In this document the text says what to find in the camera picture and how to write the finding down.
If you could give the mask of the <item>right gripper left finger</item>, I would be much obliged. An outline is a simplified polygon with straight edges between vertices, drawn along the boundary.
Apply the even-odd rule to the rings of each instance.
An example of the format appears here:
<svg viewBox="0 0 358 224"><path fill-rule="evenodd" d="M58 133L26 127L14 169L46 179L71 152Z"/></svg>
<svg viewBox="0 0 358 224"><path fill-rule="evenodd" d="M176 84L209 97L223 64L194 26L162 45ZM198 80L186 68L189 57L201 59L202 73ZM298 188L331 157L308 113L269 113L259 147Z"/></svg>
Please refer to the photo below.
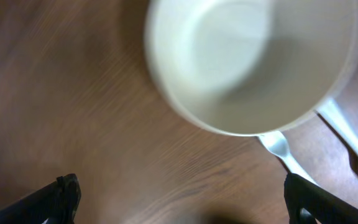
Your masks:
<svg viewBox="0 0 358 224"><path fill-rule="evenodd" d="M0 210L0 224L72 224L80 199L77 176L60 176L44 188Z"/></svg>

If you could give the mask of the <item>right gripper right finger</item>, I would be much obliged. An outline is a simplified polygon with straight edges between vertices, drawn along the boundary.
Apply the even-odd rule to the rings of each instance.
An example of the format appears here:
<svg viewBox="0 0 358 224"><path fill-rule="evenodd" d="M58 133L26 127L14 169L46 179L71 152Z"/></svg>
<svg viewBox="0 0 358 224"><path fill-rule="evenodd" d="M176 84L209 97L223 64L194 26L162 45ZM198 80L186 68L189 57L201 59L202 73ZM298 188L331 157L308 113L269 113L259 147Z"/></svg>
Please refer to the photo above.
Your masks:
<svg viewBox="0 0 358 224"><path fill-rule="evenodd" d="M284 198L290 224L358 223L357 208L298 174L286 176Z"/></svg>

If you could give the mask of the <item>cream bowl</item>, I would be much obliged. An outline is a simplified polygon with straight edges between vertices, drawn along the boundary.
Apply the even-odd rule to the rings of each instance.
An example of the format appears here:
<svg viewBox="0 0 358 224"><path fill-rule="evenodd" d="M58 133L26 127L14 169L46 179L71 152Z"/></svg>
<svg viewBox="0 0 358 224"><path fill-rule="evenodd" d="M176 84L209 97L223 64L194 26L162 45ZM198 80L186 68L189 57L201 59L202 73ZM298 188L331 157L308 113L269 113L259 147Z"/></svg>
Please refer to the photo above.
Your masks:
<svg viewBox="0 0 358 224"><path fill-rule="evenodd" d="M153 0L144 47L184 119L230 136L283 131L352 78L358 0Z"/></svg>

